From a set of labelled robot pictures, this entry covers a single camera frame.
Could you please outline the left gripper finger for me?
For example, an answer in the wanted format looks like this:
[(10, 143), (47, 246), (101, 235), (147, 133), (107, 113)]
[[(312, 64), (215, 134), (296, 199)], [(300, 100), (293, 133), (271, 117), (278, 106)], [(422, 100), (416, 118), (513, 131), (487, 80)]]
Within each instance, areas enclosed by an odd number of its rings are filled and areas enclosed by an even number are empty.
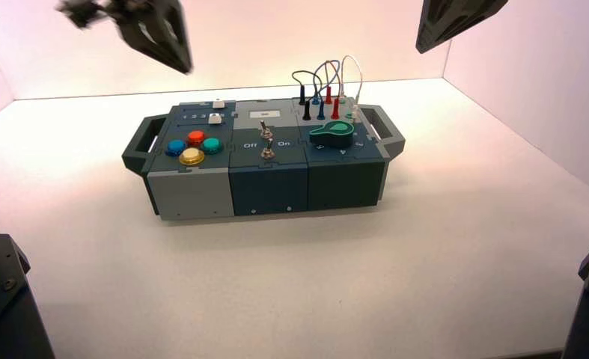
[(132, 49), (188, 73), (189, 41), (179, 1), (122, 1), (118, 28)]
[(180, 1), (146, 1), (145, 4), (141, 19), (148, 41), (145, 54), (180, 73), (190, 73), (192, 57)]

